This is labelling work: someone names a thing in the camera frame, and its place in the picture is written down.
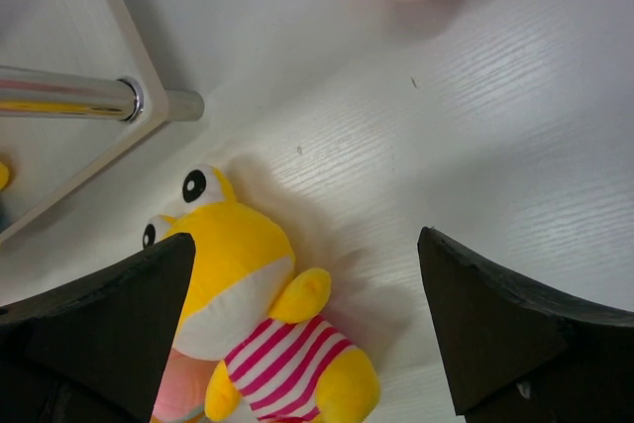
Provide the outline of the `yellow frog toy red stripes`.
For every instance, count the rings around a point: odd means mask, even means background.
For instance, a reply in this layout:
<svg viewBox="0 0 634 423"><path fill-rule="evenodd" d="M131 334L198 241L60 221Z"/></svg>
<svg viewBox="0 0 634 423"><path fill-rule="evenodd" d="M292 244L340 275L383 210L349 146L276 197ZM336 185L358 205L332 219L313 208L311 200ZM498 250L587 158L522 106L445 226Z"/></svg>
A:
<svg viewBox="0 0 634 423"><path fill-rule="evenodd" d="M171 348L217 363L202 422L223 422L240 404L260 422L365 421L380 383L368 355L323 316L330 273L297 271L284 231L240 202L218 168L192 168L181 197L184 213L153 218L143 243L194 241Z"/></svg>

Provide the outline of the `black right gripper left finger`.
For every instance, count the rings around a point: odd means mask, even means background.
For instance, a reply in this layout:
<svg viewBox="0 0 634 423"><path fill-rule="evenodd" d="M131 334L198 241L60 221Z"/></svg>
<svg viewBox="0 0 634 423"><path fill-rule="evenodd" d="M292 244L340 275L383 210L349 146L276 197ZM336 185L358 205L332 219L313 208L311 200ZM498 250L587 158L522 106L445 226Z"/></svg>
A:
<svg viewBox="0 0 634 423"><path fill-rule="evenodd" d="M2 421L150 421L194 258L176 234L2 306Z"/></svg>

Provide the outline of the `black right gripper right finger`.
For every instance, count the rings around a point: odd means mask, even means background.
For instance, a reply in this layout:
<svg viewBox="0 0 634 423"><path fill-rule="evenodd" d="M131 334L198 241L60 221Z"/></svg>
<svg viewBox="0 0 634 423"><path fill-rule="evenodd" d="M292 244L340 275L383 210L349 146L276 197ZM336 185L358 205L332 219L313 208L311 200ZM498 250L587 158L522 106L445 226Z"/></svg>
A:
<svg viewBox="0 0 634 423"><path fill-rule="evenodd" d="M418 256L457 415L632 421L632 312L548 286L433 228L422 229Z"/></svg>

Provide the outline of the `yellow frog toy blue stripes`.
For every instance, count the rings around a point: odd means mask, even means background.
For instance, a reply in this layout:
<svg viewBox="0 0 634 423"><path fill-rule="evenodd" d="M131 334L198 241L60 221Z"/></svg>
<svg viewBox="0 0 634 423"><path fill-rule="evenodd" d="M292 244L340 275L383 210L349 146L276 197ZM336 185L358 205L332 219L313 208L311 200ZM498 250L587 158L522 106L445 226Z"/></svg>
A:
<svg viewBox="0 0 634 423"><path fill-rule="evenodd" d="M11 171L9 167L4 163L0 162L0 190L3 190L11 179Z"/></svg>

